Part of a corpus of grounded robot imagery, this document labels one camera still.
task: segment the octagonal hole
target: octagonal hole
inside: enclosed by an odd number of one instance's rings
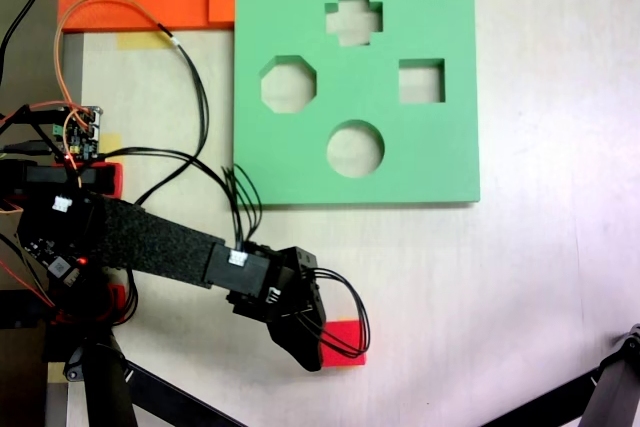
[[[316,71],[299,55],[278,55],[260,72],[262,101],[276,114],[301,112],[316,96]]]
[[[374,172],[384,157],[384,140],[378,129],[363,120],[340,124],[327,145],[327,160],[340,175],[364,177]]]

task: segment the orange wire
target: orange wire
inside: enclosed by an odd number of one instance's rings
[[[83,128],[85,128],[85,129],[86,129],[86,123],[80,118],[80,115],[77,112],[79,109],[74,107],[76,104],[73,104],[73,100],[71,98],[71,94],[69,93],[69,89],[67,88],[67,84],[64,81],[64,76],[62,74],[62,66],[61,66],[61,62],[60,62],[60,45],[62,43],[62,29],[64,28],[65,24],[67,23],[67,20],[69,20],[69,17],[71,17],[71,15],[79,7],[81,7],[83,5],[86,5],[86,4],[90,3],[90,2],[97,2],[97,1],[112,1],[112,2],[115,1],[115,2],[122,2],[124,4],[133,6],[136,9],[138,9],[151,22],[153,22],[154,25],[159,25],[160,24],[158,19],[156,19],[151,14],[151,12],[149,12],[147,9],[145,9],[141,4],[139,4],[135,0],[78,0],[78,1],[74,2],[73,4],[71,4],[71,6],[65,11],[65,13],[62,14],[62,17],[60,17],[60,21],[58,22],[58,27],[56,28],[56,35],[55,35],[55,38],[53,40],[53,65],[54,65],[55,72],[56,72],[56,80],[58,81],[58,86],[60,87],[60,92],[62,92],[62,97],[69,104],[69,107],[71,107],[71,113],[69,114],[69,117],[67,117],[67,120],[64,123],[64,131],[63,131],[62,140],[63,140],[63,143],[64,143],[65,151],[67,152],[67,155],[69,155],[69,160],[71,162],[71,165],[73,166],[73,169],[76,172],[78,171],[78,168],[76,166],[75,161],[73,160],[73,155],[71,155],[71,152],[69,152],[69,145],[67,144],[67,139],[66,139],[67,125],[69,123],[69,120],[70,120],[71,116],[74,116],[76,118],[76,121],[78,121],[78,123],[81,126],[83,126]],[[82,187],[82,180],[80,179],[79,175],[78,175],[78,185],[80,187]]]
[[[60,91],[62,92],[62,96],[64,97],[65,100],[67,100],[68,102],[71,102],[71,94],[69,93],[69,89],[67,89],[67,84],[64,82],[64,77],[62,75],[62,67],[60,65],[60,44],[61,44],[61,40],[62,40],[62,29],[64,28],[65,24],[67,23],[67,20],[69,20],[69,17],[71,17],[71,15],[75,12],[75,10],[86,4],[89,2],[94,2],[94,1],[105,1],[105,0],[78,0],[76,2],[74,2],[66,11],[64,14],[62,14],[62,17],[60,17],[60,22],[58,23],[58,27],[56,29],[56,35],[55,35],[55,39],[53,41],[53,62],[54,62],[54,67],[55,67],[55,71],[56,71],[56,79],[58,80],[58,86],[60,87]],[[142,12],[142,14],[147,17],[151,22],[154,23],[154,25],[158,25],[160,22],[158,21],[158,19],[156,19],[147,9],[145,9],[141,4],[139,4],[138,2],[136,2],[135,0],[106,0],[106,1],[116,1],[116,2],[122,2],[124,4],[128,4],[130,6],[135,7],[136,9],[138,9],[140,12]]]
[[[71,163],[73,170],[78,172],[78,166],[76,165],[76,161],[73,160],[73,154],[69,150],[69,142],[67,141],[67,126],[69,125],[69,121],[71,120],[71,117],[73,117],[73,114],[73,111],[69,112],[69,115],[67,115],[67,118],[64,121],[64,126],[62,127],[62,145],[64,145],[64,151],[67,154],[67,157],[69,157],[68,160]],[[78,187],[82,188],[80,175],[78,175]]]
[[[40,300],[42,300],[45,304],[47,304],[49,307],[54,307],[54,305],[49,302],[42,294],[40,294],[40,292],[38,292],[35,288],[33,288],[32,286],[30,286],[29,284],[27,284],[24,280],[22,280],[20,277],[18,277],[18,275],[9,268],[9,266],[7,264],[5,264],[3,261],[0,260],[0,265],[4,268],[4,270],[7,271],[7,273],[13,277],[14,279],[16,279],[18,282],[20,282],[22,285],[24,285],[27,289],[29,289],[31,292],[33,292],[34,294],[36,294],[38,296],[38,298]]]

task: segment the circular hole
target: circular hole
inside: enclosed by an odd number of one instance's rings
[[[345,177],[364,177],[375,171],[384,157],[384,141],[378,129],[363,120],[340,124],[331,134],[327,159]]]

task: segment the square hole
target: square hole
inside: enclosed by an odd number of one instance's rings
[[[405,59],[398,74],[401,104],[445,101],[444,59]]]

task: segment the yellow tape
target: yellow tape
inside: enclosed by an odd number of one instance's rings
[[[118,50],[156,50],[171,49],[173,44],[164,32],[118,32],[116,46]]]
[[[100,133],[100,153],[106,154],[122,148],[122,136],[120,134]],[[107,162],[124,164],[124,157],[110,157]]]
[[[66,384],[64,376],[64,362],[49,362],[47,365],[47,382],[50,384]]]

